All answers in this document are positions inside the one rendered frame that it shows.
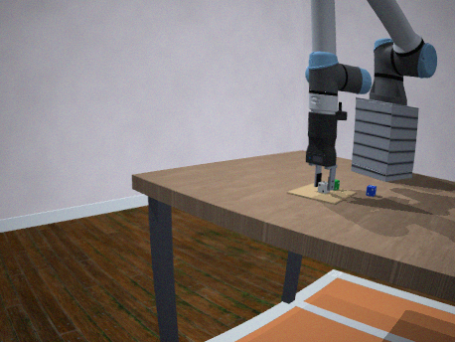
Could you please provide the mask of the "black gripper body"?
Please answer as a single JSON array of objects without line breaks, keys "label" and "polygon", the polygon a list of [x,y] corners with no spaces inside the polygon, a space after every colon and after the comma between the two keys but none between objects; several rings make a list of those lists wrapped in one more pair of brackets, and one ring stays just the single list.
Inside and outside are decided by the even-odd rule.
[{"label": "black gripper body", "polygon": [[342,111],[341,102],[338,110],[337,96],[313,93],[309,93],[309,109],[309,145],[305,162],[324,167],[336,166],[337,119],[347,120],[347,112]]}]

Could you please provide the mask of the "tan flat mat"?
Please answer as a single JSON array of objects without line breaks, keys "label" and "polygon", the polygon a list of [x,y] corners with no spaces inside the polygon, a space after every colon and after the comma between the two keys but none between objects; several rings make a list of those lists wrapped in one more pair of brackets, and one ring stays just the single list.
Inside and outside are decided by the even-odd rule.
[{"label": "tan flat mat", "polygon": [[329,193],[323,194],[323,193],[318,192],[318,187],[314,187],[314,183],[313,183],[313,184],[289,191],[289,192],[287,192],[287,194],[335,205],[335,204],[355,195],[356,192],[339,189],[336,191],[332,190]]}]

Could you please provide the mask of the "green die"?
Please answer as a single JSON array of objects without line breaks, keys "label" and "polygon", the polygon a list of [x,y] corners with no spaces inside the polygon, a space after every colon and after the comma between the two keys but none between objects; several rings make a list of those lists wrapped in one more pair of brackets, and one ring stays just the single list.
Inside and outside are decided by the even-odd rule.
[{"label": "green die", "polygon": [[335,186],[334,186],[334,190],[333,191],[339,190],[339,186],[340,186],[340,180],[336,180],[335,179]]}]

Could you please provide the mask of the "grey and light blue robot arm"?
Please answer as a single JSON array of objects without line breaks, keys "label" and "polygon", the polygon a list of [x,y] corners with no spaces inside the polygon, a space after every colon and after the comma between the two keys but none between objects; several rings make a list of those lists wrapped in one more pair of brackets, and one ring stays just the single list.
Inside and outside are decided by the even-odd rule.
[{"label": "grey and light blue robot arm", "polygon": [[367,70],[338,63],[335,0],[311,0],[312,53],[305,72],[309,93],[338,96],[338,90],[356,94],[371,90],[371,100],[407,105],[403,76],[431,78],[436,51],[413,31],[396,0],[367,1],[391,37],[375,41],[373,85]]}]

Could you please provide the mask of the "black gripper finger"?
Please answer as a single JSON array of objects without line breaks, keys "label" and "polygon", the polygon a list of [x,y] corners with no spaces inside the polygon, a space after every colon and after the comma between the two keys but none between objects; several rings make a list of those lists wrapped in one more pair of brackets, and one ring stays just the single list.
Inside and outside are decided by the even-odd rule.
[{"label": "black gripper finger", "polygon": [[[315,166],[315,164],[309,163],[310,166]],[[315,180],[314,180],[314,187],[318,187],[318,182],[321,182],[322,178],[322,166],[316,165],[315,167]]]},{"label": "black gripper finger", "polygon": [[328,191],[334,190],[335,186],[335,176],[336,176],[336,168],[338,168],[338,164],[336,166],[325,167],[324,169],[330,169],[330,175],[328,179]]}]

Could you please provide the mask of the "grey die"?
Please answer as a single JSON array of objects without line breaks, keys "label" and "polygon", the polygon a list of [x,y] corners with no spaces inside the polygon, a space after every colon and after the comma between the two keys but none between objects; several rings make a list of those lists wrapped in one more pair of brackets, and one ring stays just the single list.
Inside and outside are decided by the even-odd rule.
[{"label": "grey die", "polygon": [[323,193],[323,194],[326,194],[326,193],[329,193],[330,191],[327,191],[327,186],[328,186],[328,182],[319,182],[318,183],[318,192],[320,193]]}]

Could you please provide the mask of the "blue die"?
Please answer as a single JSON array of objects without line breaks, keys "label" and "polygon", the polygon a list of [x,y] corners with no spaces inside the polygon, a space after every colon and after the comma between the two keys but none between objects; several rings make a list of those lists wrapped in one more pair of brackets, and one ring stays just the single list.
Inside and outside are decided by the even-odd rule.
[{"label": "blue die", "polygon": [[367,196],[374,196],[376,194],[377,186],[369,185],[367,187]]}]

